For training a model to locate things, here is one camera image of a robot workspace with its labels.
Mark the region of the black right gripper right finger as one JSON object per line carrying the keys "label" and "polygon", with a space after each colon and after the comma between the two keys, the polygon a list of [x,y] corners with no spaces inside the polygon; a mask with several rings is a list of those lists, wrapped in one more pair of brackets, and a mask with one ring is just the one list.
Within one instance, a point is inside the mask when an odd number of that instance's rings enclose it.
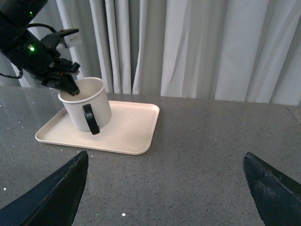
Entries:
{"label": "black right gripper right finger", "polygon": [[301,224],[301,185],[247,152],[243,170],[259,216],[266,226]]}

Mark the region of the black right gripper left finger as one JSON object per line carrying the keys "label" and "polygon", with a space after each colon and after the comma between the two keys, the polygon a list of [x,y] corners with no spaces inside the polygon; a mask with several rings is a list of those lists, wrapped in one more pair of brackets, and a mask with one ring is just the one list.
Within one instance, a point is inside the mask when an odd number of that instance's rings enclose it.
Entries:
{"label": "black right gripper left finger", "polygon": [[81,151],[0,210],[2,226],[70,226],[83,195],[88,154]]}

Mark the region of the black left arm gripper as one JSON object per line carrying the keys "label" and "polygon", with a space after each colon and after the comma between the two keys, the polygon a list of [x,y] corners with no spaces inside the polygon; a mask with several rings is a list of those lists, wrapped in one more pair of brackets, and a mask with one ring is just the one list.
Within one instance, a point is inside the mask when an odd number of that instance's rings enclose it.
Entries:
{"label": "black left arm gripper", "polygon": [[37,84],[78,95],[72,75],[79,72],[80,65],[60,58],[56,50],[61,38],[70,34],[75,32],[54,32],[38,40],[31,32],[4,32],[4,56],[19,70],[17,76],[5,77],[20,79],[25,70]]}

